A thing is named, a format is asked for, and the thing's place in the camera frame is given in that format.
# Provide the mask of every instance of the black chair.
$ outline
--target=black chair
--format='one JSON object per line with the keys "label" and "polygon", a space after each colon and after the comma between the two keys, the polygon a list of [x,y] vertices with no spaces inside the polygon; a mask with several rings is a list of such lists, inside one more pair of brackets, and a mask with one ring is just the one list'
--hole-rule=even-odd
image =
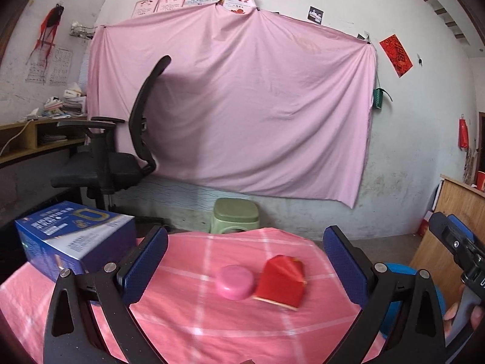
{"label": "black chair", "polygon": [[[143,117],[145,103],[158,76],[170,64],[170,56],[162,57],[143,83],[129,116],[129,132],[137,156],[146,161],[140,167],[135,156],[130,153],[115,152],[115,128],[124,124],[123,119],[97,116],[89,121],[65,120],[57,127],[77,127],[90,139],[90,151],[79,152],[51,178],[53,187],[87,188],[87,196],[96,201],[96,207],[106,209],[104,196],[109,197],[108,210],[115,211],[111,195],[115,192],[135,186],[143,177],[152,173],[157,167],[150,149],[142,139],[146,130],[146,119]],[[160,218],[137,217],[137,221],[162,223]]]}

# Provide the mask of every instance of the blue box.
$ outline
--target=blue box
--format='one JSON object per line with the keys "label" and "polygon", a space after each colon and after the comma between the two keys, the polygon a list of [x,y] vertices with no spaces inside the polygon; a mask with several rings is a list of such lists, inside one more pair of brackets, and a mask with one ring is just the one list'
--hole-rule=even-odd
{"label": "blue box", "polygon": [[133,216],[64,201],[16,220],[28,261],[57,280],[63,268],[75,274],[96,272],[120,262],[136,245]]}

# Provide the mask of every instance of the pink sheet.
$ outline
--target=pink sheet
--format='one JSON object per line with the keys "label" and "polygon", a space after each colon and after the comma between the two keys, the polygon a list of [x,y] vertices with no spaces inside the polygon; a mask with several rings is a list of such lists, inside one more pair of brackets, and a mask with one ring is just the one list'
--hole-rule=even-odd
{"label": "pink sheet", "polygon": [[[252,298],[216,294],[213,276],[240,264],[258,275],[268,258],[294,256],[308,281],[295,312]],[[25,264],[0,287],[0,310],[25,349],[42,363],[45,318],[54,283]],[[322,364],[359,307],[350,302],[327,256],[311,241],[275,228],[169,236],[167,253],[140,302],[130,306],[154,346],[171,364]],[[101,309],[94,307],[111,353],[123,356]],[[366,360],[383,345],[379,335]]]}
{"label": "pink sheet", "polygon": [[[98,28],[91,116],[127,119],[164,55],[172,63],[147,103],[147,143],[160,176],[353,207],[361,181],[375,50],[337,30],[220,5]],[[128,128],[118,147],[133,152]]]}

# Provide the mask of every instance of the hand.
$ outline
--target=hand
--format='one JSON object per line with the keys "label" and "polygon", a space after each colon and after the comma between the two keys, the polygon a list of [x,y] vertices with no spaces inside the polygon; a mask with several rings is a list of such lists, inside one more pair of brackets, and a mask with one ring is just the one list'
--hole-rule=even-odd
{"label": "hand", "polygon": [[[465,285],[461,285],[460,289],[459,289],[460,295],[463,294],[464,289],[465,289]],[[445,338],[448,337],[448,335],[450,334],[450,332],[452,330],[452,320],[457,315],[457,311],[458,311],[458,303],[456,302],[450,307],[450,309],[447,310],[447,312],[443,316],[443,320],[444,320],[443,323],[444,323],[444,328],[445,328]],[[476,306],[473,309],[471,316],[470,316],[470,323],[471,323],[471,327],[473,328],[473,330],[477,329],[478,325],[480,324],[480,322],[482,321],[484,316],[485,316],[485,308]]]}

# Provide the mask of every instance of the blue gripper pad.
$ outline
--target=blue gripper pad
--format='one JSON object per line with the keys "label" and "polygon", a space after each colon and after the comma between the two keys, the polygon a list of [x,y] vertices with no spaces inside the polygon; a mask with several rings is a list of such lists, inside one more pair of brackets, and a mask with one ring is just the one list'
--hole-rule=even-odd
{"label": "blue gripper pad", "polygon": [[123,277],[123,302],[130,305],[142,297],[168,248],[168,233],[160,228]]}
{"label": "blue gripper pad", "polygon": [[331,227],[323,233],[323,249],[349,299],[364,308],[369,300],[367,278]]}
{"label": "blue gripper pad", "polygon": [[448,216],[448,219],[452,223],[454,223],[454,225],[457,226],[460,229],[460,231],[464,233],[464,235],[466,235],[471,242],[475,242],[475,235],[471,232],[471,230],[467,226],[465,226],[465,224],[460,219],[458,219],[455,215]]}

